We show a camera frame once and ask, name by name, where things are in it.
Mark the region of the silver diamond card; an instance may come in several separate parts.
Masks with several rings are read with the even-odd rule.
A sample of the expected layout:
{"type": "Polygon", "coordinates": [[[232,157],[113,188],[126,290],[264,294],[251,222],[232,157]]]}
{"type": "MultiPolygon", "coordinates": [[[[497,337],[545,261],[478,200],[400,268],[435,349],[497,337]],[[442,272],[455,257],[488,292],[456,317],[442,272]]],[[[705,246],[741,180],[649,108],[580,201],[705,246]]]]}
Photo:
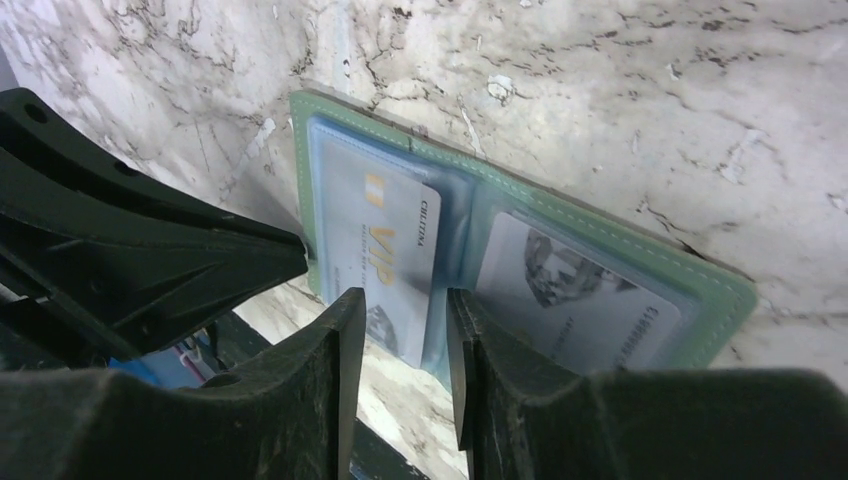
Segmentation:
{"type": "Polygon", "coordinates": [[[685,310],[574,240],[495,215],[475,295],[497,321],[576,372],[654,367],[685,310]]]}

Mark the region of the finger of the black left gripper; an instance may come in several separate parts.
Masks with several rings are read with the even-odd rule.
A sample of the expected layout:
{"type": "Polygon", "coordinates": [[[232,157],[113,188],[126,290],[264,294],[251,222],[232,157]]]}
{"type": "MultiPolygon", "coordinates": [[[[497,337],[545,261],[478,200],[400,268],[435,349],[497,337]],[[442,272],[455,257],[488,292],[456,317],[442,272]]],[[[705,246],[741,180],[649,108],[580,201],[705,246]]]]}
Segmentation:
{"type": "Polygon", "coordinates": [[[1,282],[85,346],[169,348],[306,270],[297,235],[130,168],[29,89],[2,92],[1,282]]]}

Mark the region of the silver VIP card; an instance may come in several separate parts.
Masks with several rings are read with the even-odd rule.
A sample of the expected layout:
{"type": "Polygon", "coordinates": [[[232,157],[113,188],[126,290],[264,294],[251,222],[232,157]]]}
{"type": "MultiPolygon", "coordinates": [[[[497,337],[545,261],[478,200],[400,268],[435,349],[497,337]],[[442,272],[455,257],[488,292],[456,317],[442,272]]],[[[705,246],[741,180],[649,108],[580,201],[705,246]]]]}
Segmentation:
{"type": "Polygon", "coordinates": [[[363,288],[368,333],[420,366],[440,194],[349,141],[323,141],[316,165],[325,293],[363,288]]]}

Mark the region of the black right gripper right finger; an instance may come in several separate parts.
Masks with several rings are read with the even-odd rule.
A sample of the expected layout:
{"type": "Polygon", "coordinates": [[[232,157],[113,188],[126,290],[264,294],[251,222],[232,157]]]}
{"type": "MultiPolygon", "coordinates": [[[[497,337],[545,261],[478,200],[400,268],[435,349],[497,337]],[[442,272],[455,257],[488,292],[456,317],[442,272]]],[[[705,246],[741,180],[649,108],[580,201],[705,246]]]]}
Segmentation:
{"type": "Polygon", "coordinates": [[[843,479],[847,397],[809,370],[581,376],[447,294],[458,447],[473,479],[843,479]]]}

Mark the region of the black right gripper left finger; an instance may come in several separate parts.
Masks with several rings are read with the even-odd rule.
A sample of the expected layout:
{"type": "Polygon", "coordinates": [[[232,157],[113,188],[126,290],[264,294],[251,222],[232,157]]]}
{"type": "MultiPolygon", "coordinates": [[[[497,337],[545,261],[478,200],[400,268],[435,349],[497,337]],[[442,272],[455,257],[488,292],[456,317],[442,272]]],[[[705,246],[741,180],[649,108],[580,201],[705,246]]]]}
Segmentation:
{"type": "MultiPolygon", "coordinates": [[[[347,290],[325,311],[354,307],[366,319],[359,288],[347,290]]],[[[203,386],[165,389],[116,369],[5,373],[1,475],[243,479],[246,460],[227,466],[222,458],[223,438],[231,431],[216,416],[224,400],[203,386]]]]}

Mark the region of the green card holder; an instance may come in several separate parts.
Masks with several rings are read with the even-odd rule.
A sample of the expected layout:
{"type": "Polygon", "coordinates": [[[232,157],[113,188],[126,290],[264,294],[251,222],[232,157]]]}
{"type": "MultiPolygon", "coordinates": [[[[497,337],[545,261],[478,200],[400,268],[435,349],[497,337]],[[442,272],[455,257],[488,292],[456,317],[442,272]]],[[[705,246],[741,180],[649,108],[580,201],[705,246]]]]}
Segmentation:
{"type": "Polygon", "coordinates": [[[290,98],[309,284],[448,384],[447,292],[579,374],[706,367],[750,316],[725,267],[316,91],[290,98]]]}

